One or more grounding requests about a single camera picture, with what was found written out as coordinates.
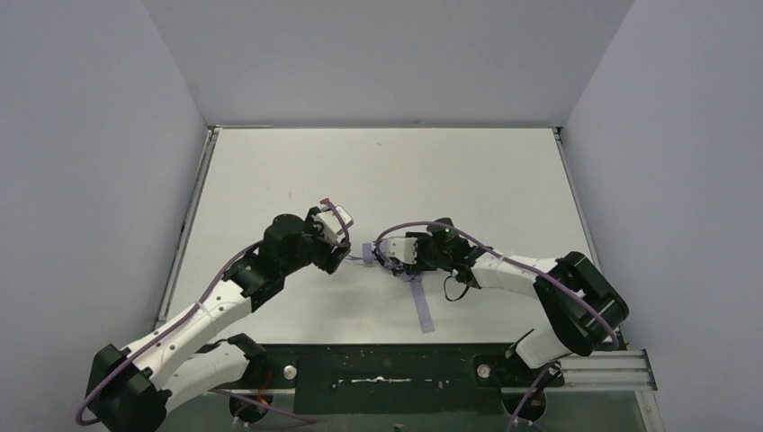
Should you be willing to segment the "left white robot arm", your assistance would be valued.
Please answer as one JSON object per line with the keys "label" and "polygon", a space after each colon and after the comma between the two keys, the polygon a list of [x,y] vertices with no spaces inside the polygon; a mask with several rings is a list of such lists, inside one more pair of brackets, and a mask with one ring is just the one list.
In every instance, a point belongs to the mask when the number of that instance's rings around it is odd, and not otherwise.
{"label": "left white robot arm", "polygon": [[285,279],[314,265],[333,274],[351,247],[352,217],[323,202],[305,218],[281,214],[261,240],[237,252],[201,298],[160,328],[95,356],[83,407],[111,431],[155,431],[166,415],[216,387],[259,374],[264,350],[244,334],[219,334],[271,300]]}

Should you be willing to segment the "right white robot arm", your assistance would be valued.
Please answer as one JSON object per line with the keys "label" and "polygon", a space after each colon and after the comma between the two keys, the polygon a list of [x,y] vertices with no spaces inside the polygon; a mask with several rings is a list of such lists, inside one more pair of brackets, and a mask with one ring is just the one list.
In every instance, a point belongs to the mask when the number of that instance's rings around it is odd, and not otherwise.
{"label": "right white robot arm", "polygon": [[539,302],[546,324],[515,344],[514,353],[531,369],[568,355],[589,356],[629,316],[624,298],[578,251],[559,258],[506,255],[469,240],[443,218],[423,232],[409,232],[415,271],[441,270],[467,289],[497,289]]}

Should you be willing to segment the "lavender folding umbrella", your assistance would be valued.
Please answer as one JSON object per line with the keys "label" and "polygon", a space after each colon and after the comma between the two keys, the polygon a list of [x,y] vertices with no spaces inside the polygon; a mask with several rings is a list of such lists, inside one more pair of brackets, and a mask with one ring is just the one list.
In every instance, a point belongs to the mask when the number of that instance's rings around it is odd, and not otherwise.
{"label": "lavender folding umbrella", "polygon": [[[376,255],[374,254],[374,246],[372,243],[363,243],[362,254],[360,256],[348,255],[345,257],[345,260],[350,262],[363,263],[366,266],[372,266],[374,263],[378,263],[376,260]],[[409,271],[403,270],[401,265],[381,264],[381,266],[389,270],[395,277],[409,284],[421,332],[423,334],[433,333],[435,331],[435,324],[426,298],[425,288],[423,285],[423,274],[411,273]]]}

